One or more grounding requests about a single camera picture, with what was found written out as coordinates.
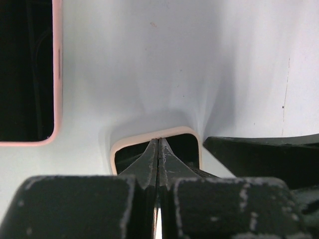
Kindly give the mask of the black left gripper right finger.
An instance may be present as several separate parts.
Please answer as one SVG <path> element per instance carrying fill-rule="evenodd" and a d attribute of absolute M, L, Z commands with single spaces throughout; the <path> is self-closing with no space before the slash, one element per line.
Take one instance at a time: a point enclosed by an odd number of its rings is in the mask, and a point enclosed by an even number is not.
<path fill-rule="evenodd" d="M 202 177 L 159 140 L 165 239 L 309 239 L 285 182 L 273 177 Z"/>

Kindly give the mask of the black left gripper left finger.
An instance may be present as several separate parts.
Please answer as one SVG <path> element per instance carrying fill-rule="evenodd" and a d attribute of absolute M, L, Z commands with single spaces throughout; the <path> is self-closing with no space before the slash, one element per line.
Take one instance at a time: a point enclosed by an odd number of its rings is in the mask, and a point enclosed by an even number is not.
<path fill-rule="evenodd" d="M 117 176 L 26 179 L 4 218 L 7 239 L 152 239 L 159 142 Z"/>

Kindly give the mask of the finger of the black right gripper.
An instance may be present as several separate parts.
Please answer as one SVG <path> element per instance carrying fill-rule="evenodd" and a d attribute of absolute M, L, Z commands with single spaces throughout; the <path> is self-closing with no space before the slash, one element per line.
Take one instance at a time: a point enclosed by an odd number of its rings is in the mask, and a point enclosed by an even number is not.
<path fill-rule="evenodd" d="M 203 146 L 237 177 L 276 177 L 291 189 L 319 183 L 318 134 L 275 138 L 210 136 Z"/>

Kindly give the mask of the beige phone case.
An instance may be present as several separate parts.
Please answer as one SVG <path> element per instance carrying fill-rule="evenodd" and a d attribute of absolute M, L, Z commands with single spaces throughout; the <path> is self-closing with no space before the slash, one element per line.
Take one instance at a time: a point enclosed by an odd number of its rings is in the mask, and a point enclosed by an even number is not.
<path fill-rule="evenodd" d="M 177 126 L 173 128 L 159 130 L 159 131 L 134 135 L 134 136 L 126 137 L 116 141 L 110 149 L 110 166 L 111 166 L 112 174 L 113 175 L 118 174 L 116 169 L 116 164 L 115 164 L 115 154 L 118 150 L 127 146 L 134 145 L 134 144 L 144 143 L 144 142 L 150 141 L 151 139 L 167 138 L 167 137 L 176 136 L 180 134 L 191 134 L 196 138 L 197 146 L 198 146 L 198 168 L 201 170 L 202 169 L 202 150 L 201 150 L 201 144 L 200 144 L 201 141 L 200 141 L 199 135 L 190 127 Z"/>

